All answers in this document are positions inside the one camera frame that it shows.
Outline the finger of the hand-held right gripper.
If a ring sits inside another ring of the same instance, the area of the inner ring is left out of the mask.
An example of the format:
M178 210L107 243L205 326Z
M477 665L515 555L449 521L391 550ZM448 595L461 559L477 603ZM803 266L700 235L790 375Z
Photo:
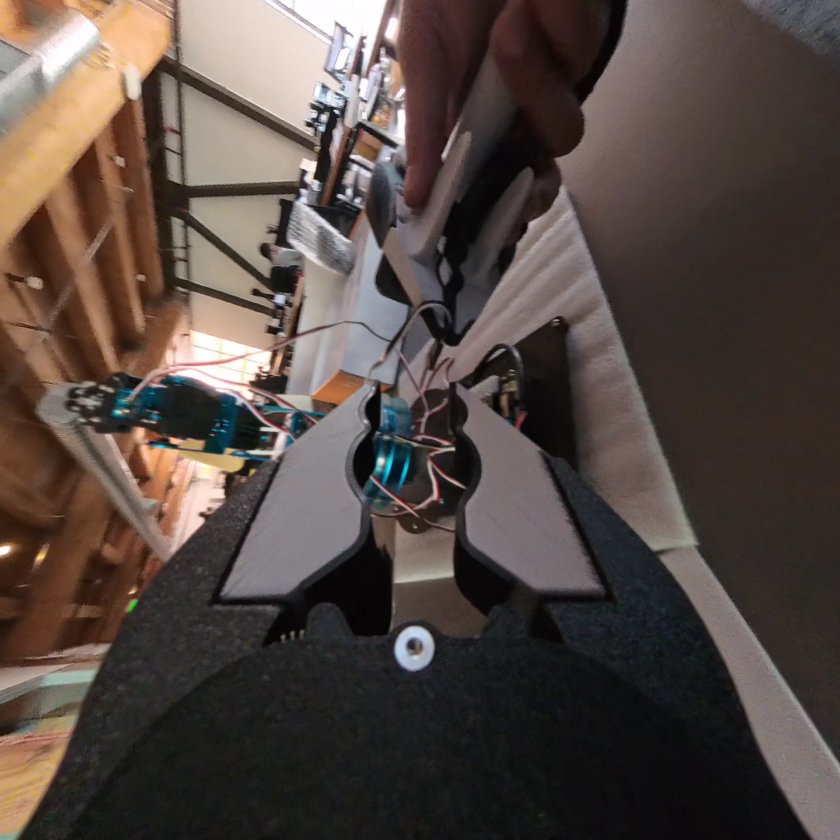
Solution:
M434 317L430 333L444 344L458 344L457 300L461 292L461 243L443 238L443 249L433 248L430 261L408 255L399 231L389 231L382 247L383 256L402 286L413 308L430 303L423 313Z
M455 300L455 326L452 344L458 344L475 324L492 293L510 266L510 251L501 251L482 279L465 280Z

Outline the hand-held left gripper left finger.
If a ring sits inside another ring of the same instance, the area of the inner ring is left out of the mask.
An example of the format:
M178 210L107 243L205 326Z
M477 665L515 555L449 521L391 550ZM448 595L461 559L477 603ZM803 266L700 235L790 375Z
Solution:
M290 604L359 552L371 502L355 458L379 426L381 387L366 382L280 458L226 572L224 604Z

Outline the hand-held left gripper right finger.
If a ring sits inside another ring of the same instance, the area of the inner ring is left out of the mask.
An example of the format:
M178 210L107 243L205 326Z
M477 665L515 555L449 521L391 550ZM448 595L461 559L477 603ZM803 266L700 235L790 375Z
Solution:
M602 601L607 590L546 454L473 392L451 389L465 488L456 548L503 589L536 601Z

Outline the black circuit board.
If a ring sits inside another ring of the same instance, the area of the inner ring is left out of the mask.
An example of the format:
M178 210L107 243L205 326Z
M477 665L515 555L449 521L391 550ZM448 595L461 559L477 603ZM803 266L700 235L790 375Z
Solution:
M481 400L514 429L521 431L528 417L524 384L513 369L491 374L481 383Z

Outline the blue toy robot arm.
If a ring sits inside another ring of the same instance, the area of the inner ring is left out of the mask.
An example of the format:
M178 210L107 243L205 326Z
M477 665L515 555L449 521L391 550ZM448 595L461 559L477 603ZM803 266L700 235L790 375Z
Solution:
M218 390L189 376L166 374L146 381L125 373L107 380L70 383L67 407L99 434L126 434L135 428L163 438L161 446L179 442L175 451L185 457L231 457L246 462L280 460L296 437L285 425L287 416L303 415L300 408L282 406L277 395L267 394L273 406L255 405L230 390ZM374 466L363 468L363 492L380 475L385 457L392 453L392 436L410 433L412 416L404 401L381 396L379 426L373 433Z

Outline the person's right hand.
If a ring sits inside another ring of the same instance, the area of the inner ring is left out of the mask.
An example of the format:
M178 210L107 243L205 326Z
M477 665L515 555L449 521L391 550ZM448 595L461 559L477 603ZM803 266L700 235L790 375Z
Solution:
M595 1L404 2L397 46L406 90L404 200L422 207L486 54L496 61L535 153L520 225L545 214L560 191L557 159L581 142L574 90L602 35Z

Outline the white cardboard box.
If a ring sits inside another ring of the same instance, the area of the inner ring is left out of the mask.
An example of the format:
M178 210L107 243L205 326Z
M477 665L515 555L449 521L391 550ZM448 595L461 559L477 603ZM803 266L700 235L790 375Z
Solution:
M335 375L364 381L403 326L408 307L375 286L382 253L369 241L348 276L308 263L287 392L314 396Z

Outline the white foam sheet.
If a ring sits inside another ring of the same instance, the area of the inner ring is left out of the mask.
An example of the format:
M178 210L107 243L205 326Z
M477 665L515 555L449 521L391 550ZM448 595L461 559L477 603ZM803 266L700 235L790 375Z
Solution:
M474 326L453 352L465 375L495 344L518 343L553 318L566 349L578 470L657 553L698 546L581 229L561 188Z

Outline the grey ceiling pipe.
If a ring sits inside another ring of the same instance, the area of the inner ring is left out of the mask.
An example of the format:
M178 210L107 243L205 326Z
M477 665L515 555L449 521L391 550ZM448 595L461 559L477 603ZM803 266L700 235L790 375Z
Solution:
M81 417L67 407L70 390L69 383L51 387L37 404L38 418L50 428L78 465L95 478L152 554L161 562L168 562L172 556L172 545L157 521L160 504L142 494L113 437L92 432Z

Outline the white instruction sheet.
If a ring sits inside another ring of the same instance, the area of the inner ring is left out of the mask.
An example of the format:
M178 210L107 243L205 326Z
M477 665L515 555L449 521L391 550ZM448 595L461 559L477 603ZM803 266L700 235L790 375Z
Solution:
M455 584L453 535L380 525L395 564L392 624L421 620L453 637L486 618ZM838 760L732 599L694 547L659 552L700 615L738 691L761 753L810 838L839 838Z

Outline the silver air duct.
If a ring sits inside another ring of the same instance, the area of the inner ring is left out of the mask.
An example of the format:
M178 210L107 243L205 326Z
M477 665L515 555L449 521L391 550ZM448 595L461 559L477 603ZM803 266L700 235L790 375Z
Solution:
M1 134L5 135L101 44L99 28L71 9L18 45L1 38Z

